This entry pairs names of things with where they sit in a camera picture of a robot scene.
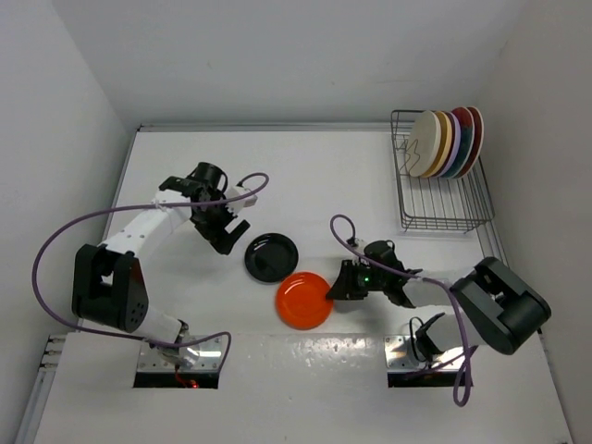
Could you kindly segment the black glossy plate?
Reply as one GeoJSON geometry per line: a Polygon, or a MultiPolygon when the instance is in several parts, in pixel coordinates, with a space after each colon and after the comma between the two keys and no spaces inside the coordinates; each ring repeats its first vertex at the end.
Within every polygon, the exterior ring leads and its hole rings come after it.
{"type": "Polygon", "coordinates": [[[256,281],[275,284],[294,272],[299,263],[299,252],[289,237],[265,233],[248,245],[243,262],[247,273],[256,281]]]}

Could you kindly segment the orange glossy plate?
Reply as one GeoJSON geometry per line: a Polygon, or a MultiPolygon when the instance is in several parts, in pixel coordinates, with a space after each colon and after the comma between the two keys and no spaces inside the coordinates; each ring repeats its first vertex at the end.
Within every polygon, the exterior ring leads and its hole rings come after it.
{"type": "Polygon", "coordinates": [[[279,319],[298,330],[320,327],[333,311],[333,301],[326,298],[328,291],[328,283],[316,273],[298,272],[286,277],[275,298],[279,319]]]}

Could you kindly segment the cream plastic plate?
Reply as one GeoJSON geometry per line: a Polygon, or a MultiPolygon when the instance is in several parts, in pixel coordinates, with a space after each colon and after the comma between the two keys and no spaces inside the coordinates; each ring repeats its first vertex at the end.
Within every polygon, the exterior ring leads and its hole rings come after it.
{"type": "Polygon", "coordinates": [[[436,160],[441,140],[441,125],[435,112],[426,110],[413,124],[408,137],[406,166],[411,177],[420,177],[436,160]]]}

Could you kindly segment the yellow plastic plate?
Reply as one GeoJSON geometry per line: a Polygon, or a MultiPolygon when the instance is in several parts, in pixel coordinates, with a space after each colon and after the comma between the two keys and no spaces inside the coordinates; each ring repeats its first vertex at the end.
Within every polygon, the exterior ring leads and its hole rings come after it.
{"type": "Polygon", "coordinates": [[[430,168],[422,175],[422,178],[431,178],[443,168],[452,146],[452,122],[450,118],[443,111],[436,111],[435,114],[440,124],[438,153],[430,168]]]}

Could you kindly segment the lilac plastic plate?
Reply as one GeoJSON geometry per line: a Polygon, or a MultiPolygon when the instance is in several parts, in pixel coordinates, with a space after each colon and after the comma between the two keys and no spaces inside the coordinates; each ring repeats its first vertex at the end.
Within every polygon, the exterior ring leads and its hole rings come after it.
{"type": "Polygon", "coordinates": [[[445,165],[443,166],[441,171],[438,173],[439,178],[443,177],[452,167],[452,164],[453,164],[453,162],[456,158],[456,155],[460,149],[461,138],[462,138],[461,126],[460,126],[459,119],[452,112],[446,112],[446,115],[451,122],[452,141],[451,141],[450,155],[447,157],[445,165]]]}

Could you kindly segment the red teal floral plate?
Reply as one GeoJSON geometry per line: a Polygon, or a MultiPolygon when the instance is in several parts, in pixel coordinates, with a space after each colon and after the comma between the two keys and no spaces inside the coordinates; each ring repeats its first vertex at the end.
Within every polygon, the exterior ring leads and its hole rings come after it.
{"type": "Polygon", "coordinates": [[[450,177],[456,178],[468,160],[475,137],[475,121],[467,107],[457,107],[452,110],[460,123],[461,143],[455,160],[449,170],[450,177]]]}
{"type": "Polygon", "coordinates": [[[474,120],[474,141],[472,144],[469,157],[459,174],[459,179],[466,176],[475,166],[475,163],[477,162],[478,157],[481,153],[484,139],[485,126],[483,116],[480,110],[474,106],[468,106],[467,109],[471,113],[474,120]]]}

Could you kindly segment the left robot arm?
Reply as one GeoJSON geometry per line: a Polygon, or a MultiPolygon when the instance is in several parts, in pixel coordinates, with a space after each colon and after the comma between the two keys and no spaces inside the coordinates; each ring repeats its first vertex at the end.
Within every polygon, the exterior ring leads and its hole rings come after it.
{"type": "Polygon", "coordinates": [[[175,366],[189,367],[197,349],[184,347],[188,325],[151,306],[141,258],[186,222],[192,222],[214,250],[228,255],[249,228],[228,225],[257,196],[243,183],[222,186],[226,173],[201,162],[186,177],[170,176],[158,187],[151,204],[127,226],[98,246],[84,245],[75,257],[72,310],[84,320],[149,339],[175,366]]]}

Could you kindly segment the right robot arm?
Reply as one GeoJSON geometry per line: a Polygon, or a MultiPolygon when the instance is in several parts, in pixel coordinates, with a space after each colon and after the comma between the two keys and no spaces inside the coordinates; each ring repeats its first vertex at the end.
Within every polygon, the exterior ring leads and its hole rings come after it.
{"type": "Polygon", "coordinates": [[[327,299],[360,301],[380,292],[405,309],[452,310],[435,314],[414,333],[413,346],[424,361],[462,346],[512,355],[551,317],[544,298],[495,257],[470,269],[428,273],[405,267],[390,240],[347,245],[354,256],[341,262],[327,299]]]}

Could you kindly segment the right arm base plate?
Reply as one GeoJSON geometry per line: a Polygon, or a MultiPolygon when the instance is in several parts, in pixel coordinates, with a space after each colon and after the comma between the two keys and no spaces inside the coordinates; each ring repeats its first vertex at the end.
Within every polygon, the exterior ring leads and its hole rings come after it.
{"type": "Polygon", "coordinates": [[[390,389],[452,388],[464,363],[461,347],[424,362],[409,335],[384,337],[383,346],[390,389]]]}

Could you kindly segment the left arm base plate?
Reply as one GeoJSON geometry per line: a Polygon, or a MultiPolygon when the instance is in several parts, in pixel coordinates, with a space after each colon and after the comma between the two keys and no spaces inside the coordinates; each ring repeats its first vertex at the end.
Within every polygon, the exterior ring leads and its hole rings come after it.
{"type": "Polygon", "coordinates": [[[223,341],[210,339],[190,347],[166,350],[140,348],[135,389],[218,389],[223,341]]]}

